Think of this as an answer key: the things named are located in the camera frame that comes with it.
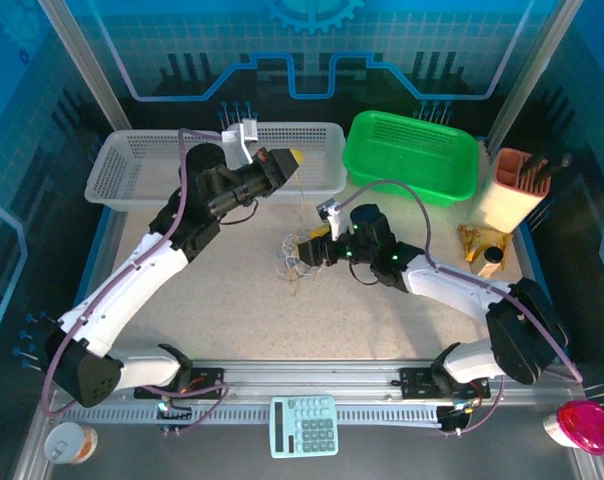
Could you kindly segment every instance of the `white robotic arm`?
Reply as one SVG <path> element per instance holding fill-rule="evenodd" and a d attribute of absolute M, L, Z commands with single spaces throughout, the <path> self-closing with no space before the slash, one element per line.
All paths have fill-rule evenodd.
<path fill-rule="evenodd" d="M 557 343 L 567 345 L 562 322 L 535 282 L 522 279 L 510 285 L 479 279 L 439 262 L 421 248 L 396 241 L 377 205 L 353 209 L 350 214 L 353 233 L 335 200 L 318 206 L 318 213 L 329 224 L 330 231 L 322 234 L 318 230 L 314 238 L 298 245 L 302 261 L 312 266 L 331 266 L 339 260 L 369 264 L 383 285 L 437 300 L 488 328 L 488 339 L 453 344 L 435 360 L 432 373 L 443 390 L 503 374 L 532 384 L 555 358 L 548 342 L 496 291 L 519 298 L 529 310 L 535 311 Z"/>
<path fill-rule="evenodd" d="M 294 149 L 260 149 L 252 162 L 229 170 L 220 147 L 200 144 L 186 160 L 186 191 L 173 194 L 131 256 L 59 320 L 38 324 L 36 346 L 42 369 L 53 365 L 56 383 L 85 407 L 123 388 L 152 385 L 179 390 L 184 386 L 191 362 L 177 349 L 159 345 L 143 352 L 116 352 L 113 342 L 157 289 L 213 240 L 227 212 L 272 194 L 304 156 Z M 180 216 L 181 195 L 186 195 L 186 201 Z"/>

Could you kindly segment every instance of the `white bracket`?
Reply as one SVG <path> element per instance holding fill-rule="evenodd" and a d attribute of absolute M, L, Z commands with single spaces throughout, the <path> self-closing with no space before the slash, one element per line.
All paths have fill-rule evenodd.
<path fill-rule="evenodd" d="M 246 147 L 247 142 L 258 141 L 258 121 L 252 118 L 245 118 L 242 123 L 237 124 L 237 129 L 226 130 L 222 132 L 223 143 L 239 142 L 242 153 L 246 158 L 247 164 L 253 163 L 253 158 Z"/>

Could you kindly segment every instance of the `yellow object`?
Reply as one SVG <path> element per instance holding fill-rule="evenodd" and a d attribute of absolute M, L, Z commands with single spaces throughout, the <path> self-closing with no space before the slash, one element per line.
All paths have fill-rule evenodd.
<path fill-rule="evenodd" d="M 489 247 L 498 247 L 504 252 L 500 264 L 500 270 L 504 270 L 507 248 L 513 240 L 513 235 L 470 225 L 460 225 L 458 233 L 464 244 L 464 256 L 467 262 L 473 263 Z"/>
<path fill-rule="evenodd" d="M 302 150 L 298 150 L 297 148 L 289 148 L 289 150 L 291 150 L 291 155 L 298 162 L 298 165 L 302 165 L 304 163 L 304 153 L 302 153 Z"/>
<path fill-rule="evenodd" d="M 322 225 L 321 227 L 318 227 L 315 230 L 311 231 L 311 238 L 323 237 L 330 231 L 331 231 L 330 225 Z"/>

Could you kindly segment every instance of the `calculator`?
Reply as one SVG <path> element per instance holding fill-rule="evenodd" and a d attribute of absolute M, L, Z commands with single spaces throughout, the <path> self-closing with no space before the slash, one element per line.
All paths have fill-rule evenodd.
<path fill-rule="evenodd" d="M 271 456 L 335 455 L 338 453 L 337 423 L 333 397 L 273 397 L 269 416 Z"/>

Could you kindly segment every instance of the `glass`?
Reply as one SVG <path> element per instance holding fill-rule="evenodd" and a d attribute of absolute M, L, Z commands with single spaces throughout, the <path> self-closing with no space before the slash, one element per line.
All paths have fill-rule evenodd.
<path fill-rule="evenodd" d="M 486 135 L 555 1 L 69 5 L 134 128 L 379 109 Z"/>

